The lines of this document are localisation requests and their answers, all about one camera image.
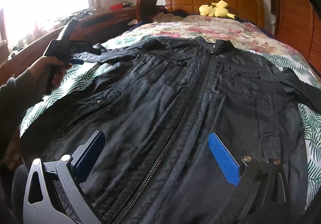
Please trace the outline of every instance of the metal bolt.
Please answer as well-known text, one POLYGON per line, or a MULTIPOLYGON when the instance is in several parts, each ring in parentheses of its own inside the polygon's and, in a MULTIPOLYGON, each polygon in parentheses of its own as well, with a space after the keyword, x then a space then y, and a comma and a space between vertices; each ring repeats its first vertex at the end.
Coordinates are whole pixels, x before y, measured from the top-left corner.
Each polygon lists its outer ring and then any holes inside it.
POLYGON ((252 157, 249 156, 249 155, 245 155, 245 156, 243 157, 243 160, 246 161, 246 162, 251 162, 251 161, 252 161, 252 157))
POLYGON ((37 165, 41 162, 39 158, 33 160, 33 165, 37 165))
POLYGON ((280 165, 281 164, 281 161, 279 159, 274 159, 274 164, 275 165, 280 165))
POLYGON ((69 161, 70 160, 70 155, 69 154, 65 154, 64 156, 61 157, 62 161, 69 161))

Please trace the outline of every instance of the red bowl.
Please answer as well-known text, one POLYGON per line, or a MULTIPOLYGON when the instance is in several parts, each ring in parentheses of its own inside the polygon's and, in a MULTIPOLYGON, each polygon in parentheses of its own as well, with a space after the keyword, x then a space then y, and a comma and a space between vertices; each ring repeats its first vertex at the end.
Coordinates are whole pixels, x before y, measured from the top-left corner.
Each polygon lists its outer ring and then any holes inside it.
POLYGON ((111 9, 112 11, 121 10, 122 8, 123 8, 123 4, 116 4, 116 5, 112 5, 112 6, 110 7, 110 9, 111 9))

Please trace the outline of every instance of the wooden headboard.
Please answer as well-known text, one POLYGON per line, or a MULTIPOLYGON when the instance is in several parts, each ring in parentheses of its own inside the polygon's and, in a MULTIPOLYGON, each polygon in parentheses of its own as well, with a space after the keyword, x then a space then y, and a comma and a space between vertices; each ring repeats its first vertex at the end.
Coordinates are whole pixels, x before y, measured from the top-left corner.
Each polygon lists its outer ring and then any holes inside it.
MULTIPOLYGON (((199 7, 209 2, 220 0, 165 0, 168 11, 176 9, 185 10, 189 14, 199 14, 199 7)), ((264 27, 263 0, 224 0, 228 3, 227 9, 230 13, 241 19, 250 20, 259 27, 264 27)))

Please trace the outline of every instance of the person's arm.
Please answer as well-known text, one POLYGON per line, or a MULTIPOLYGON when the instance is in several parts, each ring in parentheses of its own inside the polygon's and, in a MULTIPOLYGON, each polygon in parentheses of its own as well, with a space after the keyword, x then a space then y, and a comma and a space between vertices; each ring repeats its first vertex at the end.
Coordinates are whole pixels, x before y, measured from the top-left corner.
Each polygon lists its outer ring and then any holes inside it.
POLYGON ((11 137, 19 127, 27 109, 42 100, 44 93, 39 93, 37 80, 48 65, 60 66, 54 79, 58 88, 66 74, 63 63, 55 57, 41 57, 23 74, 10 78, 6 85, 0 87, 0 160, 4 157, 11 137))

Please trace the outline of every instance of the hand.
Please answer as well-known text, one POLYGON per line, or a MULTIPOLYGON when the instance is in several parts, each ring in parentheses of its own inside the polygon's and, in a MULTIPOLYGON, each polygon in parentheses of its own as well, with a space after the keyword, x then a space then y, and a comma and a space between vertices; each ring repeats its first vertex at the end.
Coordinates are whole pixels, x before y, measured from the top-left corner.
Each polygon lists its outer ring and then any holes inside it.
POLYGON ((58 66, 54 79, 51 81, 54 85, 54 89, 56 90, 60 87, 67 70, 72 67, 71 64, 65 65, 62 61, 53 56, 42 56, 30 66, 29 70, 35 81, 37 81, 45 68, 51 65, 58 66))

